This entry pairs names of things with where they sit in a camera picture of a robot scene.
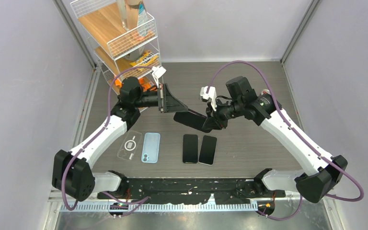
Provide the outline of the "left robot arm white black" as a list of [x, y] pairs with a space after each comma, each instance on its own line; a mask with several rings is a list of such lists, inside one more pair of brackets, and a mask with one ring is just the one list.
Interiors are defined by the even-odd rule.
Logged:
[[71, 150], [59, 150], [54, 157], [52, 186], [61, 191], [63, 202], [70, 196], [82, 202], [92, 193], [110, 192], [123, 198], [128, 191], [122, 174], [108, 171], [93, 173], [99, 157], [137, 122], [142, 107], [157, 107], [162, 113], [187, 112], [188, 107], [174, 97], [167, 84], [144, 90], [136, 77], [122, 81], [117, 103], [108, 107], [104, 122], [82, 143]]

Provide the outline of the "black phone case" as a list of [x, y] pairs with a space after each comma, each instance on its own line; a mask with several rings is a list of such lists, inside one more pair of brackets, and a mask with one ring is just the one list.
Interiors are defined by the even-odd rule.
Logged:
[[212, 131], [212, 129], [204, 127], [204, 123], [206, 122], [207, 117], [193, 110], [189, 110], [188, 112], [177, 112], [175, 113], [173, 120], [184, 126], [205, 133], [209, 133]]

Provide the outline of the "black phone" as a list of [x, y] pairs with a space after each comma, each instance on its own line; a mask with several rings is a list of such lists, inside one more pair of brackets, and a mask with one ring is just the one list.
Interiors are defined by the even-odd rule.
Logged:
[[217, 146], [217, 138], [204, 135], [201, 143], [201, 149], [198, 161], [201, 164], [213, 165]]

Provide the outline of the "clear phone case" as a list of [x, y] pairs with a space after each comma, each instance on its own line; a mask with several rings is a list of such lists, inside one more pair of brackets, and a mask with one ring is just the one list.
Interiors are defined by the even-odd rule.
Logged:
[[142, 133], [136, 131], [128, 131], [125, 139], [122, 142], [120, 149], [117, 152], [117, 157], [126, 161], [133, 159], [138, 145], [142, 140]]

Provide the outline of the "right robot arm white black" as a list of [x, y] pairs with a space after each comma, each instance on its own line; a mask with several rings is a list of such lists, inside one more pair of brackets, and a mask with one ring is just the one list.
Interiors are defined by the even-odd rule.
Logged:
[[298, 192], [307, 201], [318, 203], [339, 183], [342, 173], [330, 164], [345, 169], [347, 160], [343, 156], [334, 157], [317, 146], [291, 120], [281, 105], [274, 103], [271, 95], [257, 95], [245, 77], [229, 80], [226, 87], [230, 94], [226, 103], [218, 99], [215, 87], [201, 88], [200, 99], [207, 103], [207, 119], [203, 129], [225, 129], [228, 120], [243, 116], [274, 136], [302, 167], [297, 171], [271, 168], [261, 171], [254, 178], [254, 190], [259, 196], [284, 190]]

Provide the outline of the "light blue phone case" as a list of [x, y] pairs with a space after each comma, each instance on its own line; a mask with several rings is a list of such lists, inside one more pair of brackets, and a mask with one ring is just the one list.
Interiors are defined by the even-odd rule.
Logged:
[[143, 163], [157, 163], [160, 149], [161, 135], [159, 133], [146, 133], [144, 136], [141, 161]]

